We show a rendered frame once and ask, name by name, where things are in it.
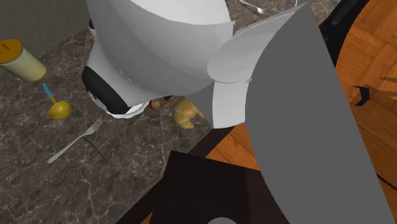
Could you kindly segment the golden croissant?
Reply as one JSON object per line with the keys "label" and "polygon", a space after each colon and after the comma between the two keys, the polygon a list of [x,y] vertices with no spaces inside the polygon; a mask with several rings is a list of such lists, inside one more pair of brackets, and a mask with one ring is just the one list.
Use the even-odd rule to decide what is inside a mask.
{"label": "golden croissant", "polygon": [[182,129],[192,129],[194,124],[191,119],[196,115],[201,118],[204,117],[203,113],[187,99],[180,100],[174,107],[173,119]]}

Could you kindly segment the dark robot stand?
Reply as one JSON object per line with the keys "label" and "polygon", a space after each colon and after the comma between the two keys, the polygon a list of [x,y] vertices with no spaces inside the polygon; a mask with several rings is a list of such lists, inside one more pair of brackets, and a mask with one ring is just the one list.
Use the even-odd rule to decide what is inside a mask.
{"label": "dark robot stand", "polygon": [[163,178],[116,224],[290,224],[260,171],[172,151]]}

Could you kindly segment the silver spoon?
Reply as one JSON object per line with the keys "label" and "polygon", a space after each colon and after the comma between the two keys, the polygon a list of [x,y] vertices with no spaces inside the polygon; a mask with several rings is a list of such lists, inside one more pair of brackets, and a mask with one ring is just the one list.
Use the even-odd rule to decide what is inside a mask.
{"label": "silver spoon", "polygon": [[256,11],[257,13],[261,14],[261,15],[266,15],[267,12],[260,7],[257,7],[251,3],[246,2],[245,0],[239,0],[240,4],[244,5],[245,7],[249,8],[251,11]]}

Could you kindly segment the silver fork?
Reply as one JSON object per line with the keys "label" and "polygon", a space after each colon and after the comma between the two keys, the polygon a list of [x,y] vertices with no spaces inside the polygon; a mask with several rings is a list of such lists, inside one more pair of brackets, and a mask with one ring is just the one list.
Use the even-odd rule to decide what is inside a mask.
{"label": "silver fork", "polygon": [[74,143],[76,143],[79,139],[89,136],[93,134],[101,125],[103,121],[101,119],[98,119],[94,124],[92,124],[84,133],[79,135],[75,140],[73,140],[71,143],[69,143],[67,146],[62,148],[60,151],[58,151],[56,154],[54,154],[52,157],[50,157],[47,160],[47,163],[50,164],[54,162],[56,159],[58,159],[63,153],[65,153]]}

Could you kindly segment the pale cup with yellow lid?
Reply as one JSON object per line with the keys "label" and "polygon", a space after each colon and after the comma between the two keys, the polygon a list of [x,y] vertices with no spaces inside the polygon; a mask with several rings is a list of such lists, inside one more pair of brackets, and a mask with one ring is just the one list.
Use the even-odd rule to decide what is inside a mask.
{"label": "pale cup with yellow lid", "polygon": [[28,83],[42,80],[48,68],[17,39],[0,41],[0,66]]}

